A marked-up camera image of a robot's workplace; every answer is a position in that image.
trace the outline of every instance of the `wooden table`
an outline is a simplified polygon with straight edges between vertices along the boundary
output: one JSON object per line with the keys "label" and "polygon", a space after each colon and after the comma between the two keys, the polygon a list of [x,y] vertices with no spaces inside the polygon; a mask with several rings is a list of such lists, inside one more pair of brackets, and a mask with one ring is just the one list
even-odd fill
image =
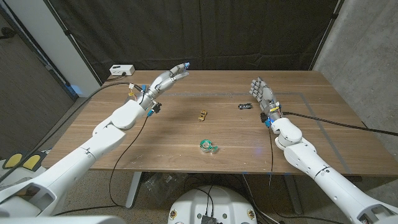
{"label": "wooden table", "polygon": [[[136,71],[121,81],[150,84],[162,71]],[[320,72],[190,71],[158,97],[159,114],[147,120],[141,135],[123,155],[116,169],[160,172],[216,172],[302,174],[284,158],[260,121],[259,103],[249,94],[252,79],[262,77],[276,93],[282,111],[340,123],[364,126]],[[68,128],[42,165],[50,167],[91,137],[97,124],[126,101],[129,89],[118,85],[99,92]],[[251,110],[239,110],[252,103]],[[208,114],[199,122],[201,110]],[[398,163],[373,133],[311,119],[288,116],[317,149],[318,154],[346,175],[398,175]],[[126,140],[95,163],[93,169],[112,169],[142,127],[144,118],[126,131]],[[216,154],[204,154],[199,143],[210,139]]]}

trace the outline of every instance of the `toy car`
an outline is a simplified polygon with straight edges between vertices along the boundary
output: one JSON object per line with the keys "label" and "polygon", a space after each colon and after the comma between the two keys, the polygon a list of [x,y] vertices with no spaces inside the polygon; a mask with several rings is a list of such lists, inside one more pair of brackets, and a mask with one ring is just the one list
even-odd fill
{"label": "toy car", "polygon": [[206,115],[207,115],[207,111],[206,110],[202,110],[201,113],[200,113],[199,121],[204,121]]}

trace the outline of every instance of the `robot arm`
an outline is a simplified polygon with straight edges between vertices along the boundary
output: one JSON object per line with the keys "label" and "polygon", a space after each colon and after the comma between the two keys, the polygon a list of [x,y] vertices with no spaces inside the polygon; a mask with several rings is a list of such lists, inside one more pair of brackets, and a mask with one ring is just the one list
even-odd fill
{"label": "robot arm", "polygon": [[52,215],[67,190],[99,158],[123,142],[126,134],[122,130],[132,128],[148,108],[151,108],[150,116],[154,108],[160,106],[154,100],[177,80],[186,77],[188,66],[189,63],[177,65],[171,71],[159,75],[147,91],[142,90],[137,101],[129,100],[116,109],[110,117],[95,127],[92,138],[43,174],[0,191],[0,218]]}
{"label": "robot arm", "polygon": [[250,94],[267,115],[266,126],[278,134],[275,143],[284,151],[287,162],[310,176],[352,223],[397,222],[398,208],[366,195],[317,154],[301,130],[283,117],[279,102],[261,78],[253,80]]}

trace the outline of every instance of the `white power strip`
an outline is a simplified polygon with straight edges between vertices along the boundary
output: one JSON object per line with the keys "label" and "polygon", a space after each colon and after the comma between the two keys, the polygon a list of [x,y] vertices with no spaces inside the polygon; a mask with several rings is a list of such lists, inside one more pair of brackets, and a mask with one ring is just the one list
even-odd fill
{"label": "white power strip", "polygon": [[133,65],[112,65],[109,71],[111,75],[123,75],[124,72],[126,72],[125,75],[132,75],[136,69]]}

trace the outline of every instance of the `black curtain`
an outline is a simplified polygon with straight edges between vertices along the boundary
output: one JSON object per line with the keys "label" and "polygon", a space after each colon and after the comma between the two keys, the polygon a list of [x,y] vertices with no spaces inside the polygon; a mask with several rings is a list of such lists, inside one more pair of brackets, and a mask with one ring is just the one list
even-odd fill
{"label": "black curtain", "polygon": [[337,0],[51,0],[101,81],[113,64],[308,70]]}

